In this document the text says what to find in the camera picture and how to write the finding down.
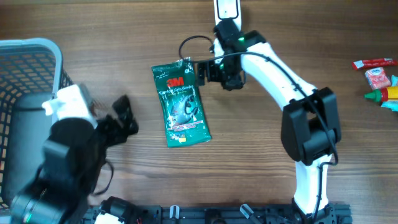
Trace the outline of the green 3M gloves packet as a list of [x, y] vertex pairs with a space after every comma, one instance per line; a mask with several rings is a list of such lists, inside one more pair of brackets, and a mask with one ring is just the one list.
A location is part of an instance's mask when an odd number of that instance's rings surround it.
[[189, 60], [151, 67], [165, 124], [168, 147], [191, 146], [211, 140]]

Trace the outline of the red stick sachet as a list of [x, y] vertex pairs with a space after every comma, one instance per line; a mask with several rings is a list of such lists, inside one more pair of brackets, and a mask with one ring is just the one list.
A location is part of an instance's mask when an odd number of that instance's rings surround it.
[[388, 67], [397, 65], [397, 60], [393, 58], [377, 58], [369, 60], [358, 60], [353, 62], [352, 67], [354, 70], [362, 70], [367, 68]]

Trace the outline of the red white small packet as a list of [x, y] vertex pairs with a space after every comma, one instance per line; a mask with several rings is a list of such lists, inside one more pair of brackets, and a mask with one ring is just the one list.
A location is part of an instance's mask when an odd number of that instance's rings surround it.
[[365, 72], [365, 77], [372, 90], [391, 86], [391, 81], [382, 67], [367, 70]]

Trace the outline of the red sauce bottle green cap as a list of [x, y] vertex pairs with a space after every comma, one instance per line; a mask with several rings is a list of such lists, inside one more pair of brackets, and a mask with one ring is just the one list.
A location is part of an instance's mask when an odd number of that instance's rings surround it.
[[376, 89], [364, 95], [367, 100], [373, 100], [376, 103], [383, 103], [387, 101], [397, 101], [397, 87], [390, 86], [386, 88]]

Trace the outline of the light green tissue packet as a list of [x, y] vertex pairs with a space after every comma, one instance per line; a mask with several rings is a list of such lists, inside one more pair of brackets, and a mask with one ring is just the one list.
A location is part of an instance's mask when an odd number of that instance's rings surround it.
[[397, 77], [391, 76], [392, 86], [388, 87], [388, 100], [383, 102], [381, 107], [397, 112]]

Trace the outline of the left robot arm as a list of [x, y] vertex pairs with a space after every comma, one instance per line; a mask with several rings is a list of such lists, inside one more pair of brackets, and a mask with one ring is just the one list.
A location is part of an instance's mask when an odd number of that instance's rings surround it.
[[79, 223], [88, 210], [89, 195], [96, 191], [107, 148], [122, 144], [138, 132], [129, 98], [112, 105], [117, 114], [93, 126], [83, 118], [63, 118], [50, 128], [42, 149], [44, 161], [34, 179], [13, 199], [11, 223]]

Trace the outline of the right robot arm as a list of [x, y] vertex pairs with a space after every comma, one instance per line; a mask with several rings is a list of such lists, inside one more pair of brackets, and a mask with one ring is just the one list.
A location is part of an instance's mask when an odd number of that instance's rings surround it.
[[327, 169], [339, 162], [335, 94], [302, 80], [258, 31], [243, 33], [234, 19], [227, 18], [218, 21], [213, 32], [214, 58], [198, 62], [199, 84], [218, 82], [225, 90], [240, 90], [249, 74], [273, 97], [282, 110], [282, 145], [296, 166], [294, 204], [303, 221], [319, 222], [328, 205]]

